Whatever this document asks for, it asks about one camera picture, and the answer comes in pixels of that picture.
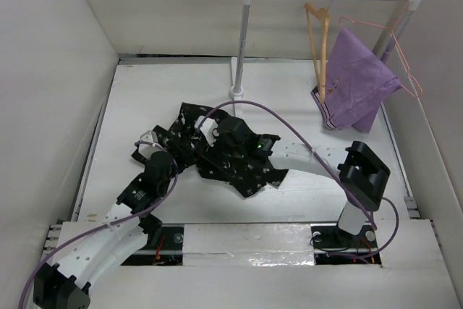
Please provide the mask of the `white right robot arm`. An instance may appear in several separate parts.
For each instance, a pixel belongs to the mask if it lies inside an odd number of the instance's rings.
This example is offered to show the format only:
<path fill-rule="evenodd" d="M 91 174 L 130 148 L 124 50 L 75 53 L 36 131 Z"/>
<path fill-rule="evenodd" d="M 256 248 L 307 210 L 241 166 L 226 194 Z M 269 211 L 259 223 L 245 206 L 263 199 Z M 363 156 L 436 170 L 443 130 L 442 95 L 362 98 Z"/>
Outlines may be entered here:
<path fill-rule="evenodd" d="M 220 171 L 232 183 L 244 184 L 245 195 L 257 183 L 278 186 L 276 174 L 289 170 L 337 179 L 347 190 L 347 201 L 334 237 L 344 247 L 360 239 L 363 225 L 380 207 L 390 177 L 387 165 L 361 141 L 346 148 L 308 148 L 278 135 L 258 135 L 237 117 L 212 124 L 206 135 Z"/>

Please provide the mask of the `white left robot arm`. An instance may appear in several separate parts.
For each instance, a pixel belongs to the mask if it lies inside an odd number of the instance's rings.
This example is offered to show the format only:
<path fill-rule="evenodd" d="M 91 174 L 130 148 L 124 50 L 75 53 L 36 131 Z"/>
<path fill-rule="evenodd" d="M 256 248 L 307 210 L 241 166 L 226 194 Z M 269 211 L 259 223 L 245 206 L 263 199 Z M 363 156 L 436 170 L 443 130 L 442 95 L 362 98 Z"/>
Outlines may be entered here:
<path fill-rule="evenodd" d="M 62 248 L 73 249 L 57 262 L 42 262 L 33 277 L 33 303 L 39 308 L 88 308 L 97 281 L 135 251 L 161 241 L 162 222 L 152 212 L 174 189 L 178 173 L 171 154 L 153 153 L 98 227 L 64 242 Z"/>

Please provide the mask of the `black white patterned trousers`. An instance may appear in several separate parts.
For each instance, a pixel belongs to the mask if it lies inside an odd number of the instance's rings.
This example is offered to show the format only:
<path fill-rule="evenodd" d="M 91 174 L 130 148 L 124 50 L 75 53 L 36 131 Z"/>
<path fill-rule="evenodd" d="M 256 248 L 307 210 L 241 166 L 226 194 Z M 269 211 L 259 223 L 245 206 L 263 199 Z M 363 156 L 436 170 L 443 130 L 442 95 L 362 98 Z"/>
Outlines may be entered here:
<path fill-rule="evenodd" d="M 158 143 L 174 157 L 179 173 L 194 166 L 202 178 L 227 182 L 243 198 L 253 196 L 266 185 L 279 187 L 288 171 L 274 168 L 268 158 L 226 156 L 217 146 L 209 146 L 195 129 L 195 123 L 211 110 L 209 106 L 183 102 L 170 128 L 153 128 Z M 220 109 L 211 115 L 217 124 L 229 117 L 232 116 Z"/>

